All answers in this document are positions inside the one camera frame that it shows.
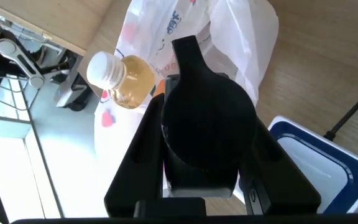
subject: black cable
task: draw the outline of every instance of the black cable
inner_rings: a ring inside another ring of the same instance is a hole
[[[343,116],[343,118],[332,128],[332,130],[327,131],[324,135],[324,138],[332,141],[334,140],[338,130],[346,123],[347,120],[351,118],[352,115],[358,110],[358,102]]]

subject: wooden table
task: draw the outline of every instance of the wooden table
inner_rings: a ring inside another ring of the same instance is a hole
[[[84,55],[113,1],[0,0],[0,16]]]
[[[34,0],[16,0],[14,4],[27,1],[33,3]],[[74,13],[78,16],[77,23],[66,19],[59,20],[59,25],[56,25],[58,21],[45,17],[44,26],[39,26],[46,31],[59,30],[56,27],[67,29],[55,36],[74,43],[79,52],[86,50],[79,68],[79,72],[86,76],[86,66],[94,53],[99,50],[114,52],[130,0],[49,1],[65,4],[65,9],[69,5],[74,7],[72,1],[79,1],[80,10],[92,12],[91,19],[85,19],[87,13]],[[280,114],[324,134],[358,100],[358,0],[269,1],[280,19],[280,31],[260,86],[258,115],[266,125]],[[0,0],[1,7],[5,3],[7,1]],[[51,10],[56,9],[59,7],[51,6]],[[52,15],[51,12],[40,14]],[[82,23],[86,24],[83,29],[80,27]],[[338,132],[335,143],[358,155],[358,112]],[[213,203],[214,208],[225,207],[233,211],[238,211],[240,206],[231,201]]]

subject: plastic bottle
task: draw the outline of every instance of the plastic bottle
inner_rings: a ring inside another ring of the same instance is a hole
[[[110,92],[111,98],[127,109],[140,106],[150,95],[156,77],[143,59],[130,55],[123,59],[107,52],[96,53],[86,71],[88,81]]]

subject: plastic bag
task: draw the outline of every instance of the plastic bag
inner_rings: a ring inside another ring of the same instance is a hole
[[[136,55],[163,76],[178,73],[171,41],[196,35],[207,65],[258,100],[278,34],[266,0],[132,0],[115,55]]]

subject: white bottle cap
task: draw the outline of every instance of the white bottle cap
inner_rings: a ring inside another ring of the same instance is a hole
[[[96,53],[88,64],[88,81],[101,89],[110,90],[120,84],[125,74],[125,65],[116,56],[107,52]]]

